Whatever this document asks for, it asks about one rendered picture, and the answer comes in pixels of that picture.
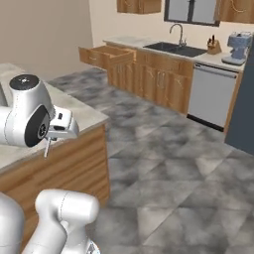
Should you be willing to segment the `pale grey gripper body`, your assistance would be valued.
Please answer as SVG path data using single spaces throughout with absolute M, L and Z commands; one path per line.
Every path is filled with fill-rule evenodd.
M 50 123 L 50 128 L 47 133 L 49 138 L 64 138 L 73 139 L 79 134 L 79 127 L 73 117 L 64 119 L 54 119 Z

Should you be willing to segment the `open wooden drawer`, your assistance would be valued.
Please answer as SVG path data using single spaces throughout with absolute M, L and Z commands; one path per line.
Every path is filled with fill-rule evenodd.
M 92 49 L 79 48 L 79 59 L 82 63 L 94 65 L 102 69 L 109 69 L 119 64 L 128 64 L 134 60 L 134 53 L 110 46 Z

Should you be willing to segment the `wooden island cabinet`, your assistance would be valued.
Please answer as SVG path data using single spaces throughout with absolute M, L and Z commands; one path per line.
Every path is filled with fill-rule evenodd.
M 0 173 L 0 191 L 14 198 L 25 212 L 22 249 L 38 223 L 35 199 L 44 189 L 81 191 L 105 205 L 110 194 L 105 125 L 95 127 Z

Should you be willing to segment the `wooden base cupboards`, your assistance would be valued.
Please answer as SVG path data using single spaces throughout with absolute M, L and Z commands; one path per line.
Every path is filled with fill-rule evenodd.
M 193 62 L 107 43 L 134 54 L 129 63 L 113 66 L 108 82 L 158 105 L 188 114 Z

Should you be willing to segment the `dark sink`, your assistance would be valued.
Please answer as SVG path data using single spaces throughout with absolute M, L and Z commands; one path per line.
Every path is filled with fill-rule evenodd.
M 170 53 L 170 54 L 185 56 L 189 58 L 194 58 L 206 53 L 206 50 L 204 49 L 199 49 L 199 48 L 194 48 L 189 46 L 179 46 L 176 44 L 165 43 L 165 42 L 158 42 L 155 44 L 145 46 L 145 49 L 151 49 L 151 50 L 155 50 L 159 52 Z

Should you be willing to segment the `silver dishwasher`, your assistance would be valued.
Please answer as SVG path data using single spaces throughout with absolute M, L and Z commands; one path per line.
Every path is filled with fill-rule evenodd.
M 223 132 L 237 75 L 233 70 L 196 63 L 188 118 Z

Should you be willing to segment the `silver tap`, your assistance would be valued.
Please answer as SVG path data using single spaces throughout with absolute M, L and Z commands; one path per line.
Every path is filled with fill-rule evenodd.
M 187 45 L 187 40 L 183 40 L 183 36 L 184 36 L 183 25 L 180 24 L 180 23 L 175 23 L 174 25 L 172 25 L 171 28 L 170 28 L 170 34 L 172 33 L 174 27 L 179 27 L 180 28 L 179 46 L 180 47 L 186 46 Z

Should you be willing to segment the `wooden knife block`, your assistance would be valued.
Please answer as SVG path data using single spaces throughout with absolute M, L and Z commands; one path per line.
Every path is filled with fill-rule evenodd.
M 221 53 L 221 47 L 219 40 L 215 38 L 215 35 L 212 35 L 207 41 L 207 52 L 210 55 L 217 55 Z

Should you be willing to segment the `dark framed window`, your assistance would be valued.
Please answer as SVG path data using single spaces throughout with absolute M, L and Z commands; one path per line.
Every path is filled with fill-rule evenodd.
M 165 22 L 218 27 L 216 0 L 165 0 Z

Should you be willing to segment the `dark grey fridge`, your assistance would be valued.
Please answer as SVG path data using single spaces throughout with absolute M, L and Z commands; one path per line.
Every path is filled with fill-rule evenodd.
M 249 49 L 225 143 L 254 156 L 254 39 Z

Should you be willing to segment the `blue-grey coffee machine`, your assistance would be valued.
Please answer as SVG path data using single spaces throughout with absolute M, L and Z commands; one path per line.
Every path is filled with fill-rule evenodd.
M 243 65 L 246 62 L 246 50 L 252 42 L 251 32 L 233 32 L 227 41 L 227 46 L 231 47 L 230 56 L 224 57 L 221 61 L 225 64 Z

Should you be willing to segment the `wooden wall cupboard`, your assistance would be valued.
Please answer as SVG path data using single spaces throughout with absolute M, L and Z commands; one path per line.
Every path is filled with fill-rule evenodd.
M 214 20 L 254 24 L 254 0 L 216 0 Z
M 118 13 L 154 14 L 160 13 L 162 0 L 117 0 Z

